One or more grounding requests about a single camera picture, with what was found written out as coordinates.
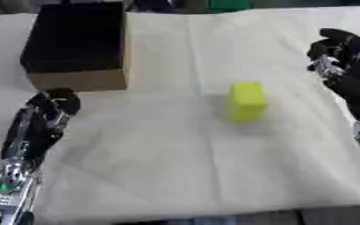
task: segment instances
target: green object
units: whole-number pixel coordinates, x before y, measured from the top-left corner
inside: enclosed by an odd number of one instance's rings
[[[209,0],[211,12],[242,11],[252,9],[251,0]]]
[[[8,190],[8,185],[5,183],[0,183],[0,191],[6,191]]]

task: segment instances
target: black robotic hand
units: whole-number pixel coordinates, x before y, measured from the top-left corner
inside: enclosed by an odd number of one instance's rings
[[[357,120],[354,133],[360,145],[360,37],[335,29],[321,29],[320,35],[326,39],[311,45],[307,56],[313,63],[308,69],[347,102]]]
[[[1,158],[22,158],[38,168],[46,152],[61,138],[68,120],[80,109],[80,99],[70,89],[42,91],[15,116]]]
[[[313,63],[308,69],[318,72],[360,120],[360,37],[336,29],[321,29],[320,35],[326,39],[311,45],[307,56]]]

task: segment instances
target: table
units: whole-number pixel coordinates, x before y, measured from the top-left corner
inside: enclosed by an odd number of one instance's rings
[[[18,62],[34,18],[0,16],[0,148],[35,93]],[[44,165],[40,218],[105,224],[360,205],[360,148],[305,57],[319,28],[360,34],[360,7],[128,21],[130,88],[80,94],[83,109]],[[225,96],[247,80],[263,84],[268,108],[233,123]]]

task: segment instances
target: brown box side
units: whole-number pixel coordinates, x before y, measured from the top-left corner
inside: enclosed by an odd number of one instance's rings
[[[123,69],[27,74],[38,90],[67,87],[74,91],[125,90]]]

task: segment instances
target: green light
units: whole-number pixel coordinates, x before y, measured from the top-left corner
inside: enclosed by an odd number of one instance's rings
[[[1,184],[0,184],[0,191],[6,191],[6,190],[8,190],[7,184],[1,183]]]

